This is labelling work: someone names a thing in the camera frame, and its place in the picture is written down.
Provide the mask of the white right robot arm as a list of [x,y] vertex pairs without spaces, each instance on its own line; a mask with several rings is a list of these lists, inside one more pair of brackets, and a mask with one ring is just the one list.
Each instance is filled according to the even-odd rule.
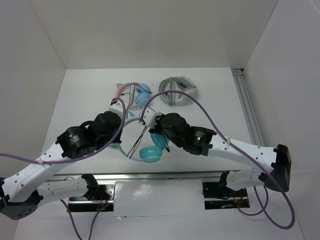
[[213,129],[189,125],[177,113],[154,116],[149,123],[151,133],[164,136],[191,155],[218,157],[249,166],[221,174],[218,190],[223,196],[256,186],[285,193],[290,189],[292,161],[286,145],[264,147],[222,137]]

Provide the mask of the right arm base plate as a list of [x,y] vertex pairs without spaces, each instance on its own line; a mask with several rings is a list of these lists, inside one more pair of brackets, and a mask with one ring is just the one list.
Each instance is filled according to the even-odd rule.
[[245,188],[232,190],[219,187],[218,182],[203,182],[202,195],[205,210],[250,208],[248,192]]

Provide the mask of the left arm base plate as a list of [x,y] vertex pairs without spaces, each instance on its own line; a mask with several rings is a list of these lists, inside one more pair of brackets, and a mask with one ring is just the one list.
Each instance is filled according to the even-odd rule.
[[67,205],[72,213],[113,212],[116,183],[102,181],[99,191],[91,199],[85,197],[70,197]]

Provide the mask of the teal cat ear headphones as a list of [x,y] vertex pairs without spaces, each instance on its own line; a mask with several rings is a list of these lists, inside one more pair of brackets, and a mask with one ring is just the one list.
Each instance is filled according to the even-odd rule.
[[169,140],[163,135],[160,135],[157,133],[150,133],[150,137],[154,145],[140,149],[139,157],[134,157],[134,156],[130,156],[129,154],[126,154],[125,151],[122,149],[120,143],[111,143],[108,146],[108,148],[112,150],[118,150],[126,158],[129,158],[136,162],[155,163],[161,159],[164,150],[167,150],[168,152],[170,151]]

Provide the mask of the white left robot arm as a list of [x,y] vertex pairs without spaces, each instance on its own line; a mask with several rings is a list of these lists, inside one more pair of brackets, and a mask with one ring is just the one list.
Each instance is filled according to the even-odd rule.
[[106,111],[95,120],[69,127],[56,142],[20,172],[0,180],[0,212],[23,219],[38,207],[70,197],[92,200],[102,190],[91,173],[70,180],[48,180],[63,168],[92,157],[111,143],[120,142],[125,117]]

